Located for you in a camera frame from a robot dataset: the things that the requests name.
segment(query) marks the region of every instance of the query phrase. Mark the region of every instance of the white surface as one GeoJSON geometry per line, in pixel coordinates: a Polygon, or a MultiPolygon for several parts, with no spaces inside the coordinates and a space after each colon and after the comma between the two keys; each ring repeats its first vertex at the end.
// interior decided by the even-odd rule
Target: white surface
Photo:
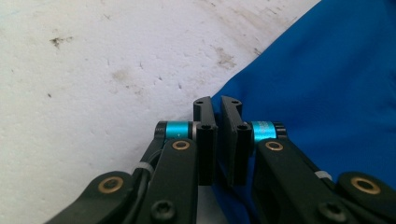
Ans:
{"type": "MultiPolygon", "coordinates": [[[[0,223],[42,223],[130,172],[317,0],[0,0],[0,223]]],[[[200,188],[198,223],[225,219],[200,188]]]]}

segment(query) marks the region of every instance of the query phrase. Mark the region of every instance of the black cable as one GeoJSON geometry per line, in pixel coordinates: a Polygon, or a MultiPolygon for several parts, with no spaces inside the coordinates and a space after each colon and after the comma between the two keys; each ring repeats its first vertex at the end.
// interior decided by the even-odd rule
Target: black cable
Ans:
{"type": "Polygon", "coordinates": [[[140,181],[139,181],[139,188],[137,189],[137,193],[136,193],[136,200],[135,200],[134,204],[132,205],[132,208],[128,212],[128,215],[122,221],[122,224],[133,223],[134,220],[137,218],[138,211],[139,211],[140,205],[143,202],[143,199],[145,198],[145,195],[146,195],[146,192],[148,189],[148,185],[149,185],[149,171],[143,170],[140,181]]]}
{"type": "MultiPolygon", "coordinates": [[[[157,166],[158,159],[160,158],[162,152],[163,152],[162,150],[157,150],[148,157],[147,161],[142,161],[142,162],[149,163],[155,169],[155,167],[157,166]]],[[[140,178],[138,178],[139,187],[137,188],[136,198],[127,216],[122,221],[122,224],[130,224],[136,220],[138,211],[140,210],[140,206],[148,190],[149,181],[151,177],[152,176],[150,176],[150,172],[148,170],[142,169],[140,178]]]]}

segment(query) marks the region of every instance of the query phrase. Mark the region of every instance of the black plastic part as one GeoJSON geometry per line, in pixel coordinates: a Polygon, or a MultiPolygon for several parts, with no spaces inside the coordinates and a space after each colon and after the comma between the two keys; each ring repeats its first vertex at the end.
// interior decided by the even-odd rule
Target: black plastic part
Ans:
{"type": "Polygon", "coordinates": [[[363,217],[370,211],[388,222],[396,223],[396,191],[381,180],[360,172],[347,172],[339,176],[335,190],[367,210],[351,208],[357,217],[363,217]]]}
{"type": "Polygon", "coordinates": [[[199,185],[212,185],[215,176],[218,126],[210,97],[203,97],[193,103],[193,120],[199,122],[194,137],[198,146],[199,185]]]}
{"type": "Polygon", "coordinates": [[[184,138],[168,140],[163,147],[136,223],[195,223],[197,190],[196,144],[184,138]],[[187,149],[174,149],[173,144],[176,141],[188,142],[190,146],[187,149]],[[156,206],[159,206],[158,213],[164,214],[155,214],[152,210],[156,206]]]}
{"type": "MultiPolygon", "coordinates": [[[[75,202],[47,223],[120,223],[124,217],[126,204],[133,200],[133,182],[131,175],[124,172],[110,172],[99,175],[85,188],[75,202]],[[101,182],[114,176],[122,179],[120,188],[111,193],[101,192],[99,190],[101,182]]],[[[105,188],[112,188],[112,184],[110,183],[105,188]]]]}
{"type": "Polygon", "coordinates": [[[272,122],[276,130],[276,138],[288,138],[288,132],[281,122],[272,122]]]}
{"type": "Polygon", "coordinates": [[[148,162],[152,160],[153,155],[162,152],[163,142],[165,140],[166,124],[166,121],[160,121],[157,123],[157,126],[155,127],[154,138],[148,145],[148,149],[140,161],[148,162]]]}
{"type": "Polygon", "coordinates": [[[229,186],[245,185],[248,173],[248,155],[253,148],[252,129],[242,121],[242,103],[221,96],[222,146],[219,159],[223,163],[229,186]]]}
{"type": "Polygon", "coordinates": [[[301,160],[289,139],[264,139],[256,151],[252,197],[261,223],[358,223],[301,160]],[[271,142],[283,149],[272,150],[271,142]]]}

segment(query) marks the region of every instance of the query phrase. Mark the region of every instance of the blue fabric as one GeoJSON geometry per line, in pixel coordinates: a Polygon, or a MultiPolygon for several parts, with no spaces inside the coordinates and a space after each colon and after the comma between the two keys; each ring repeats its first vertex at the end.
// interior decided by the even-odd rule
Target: blue fabric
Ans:
{"type": "MultiPolygon", "coordinates": [[[[396,189],[396,1],[318,3],[213,97],[216,113],[221,95],[243,120],[283,122],[335,180],[360,171],[396,189]]],[[[213,190],[230,223],[257,220],[249,185],[213,190]]]]}

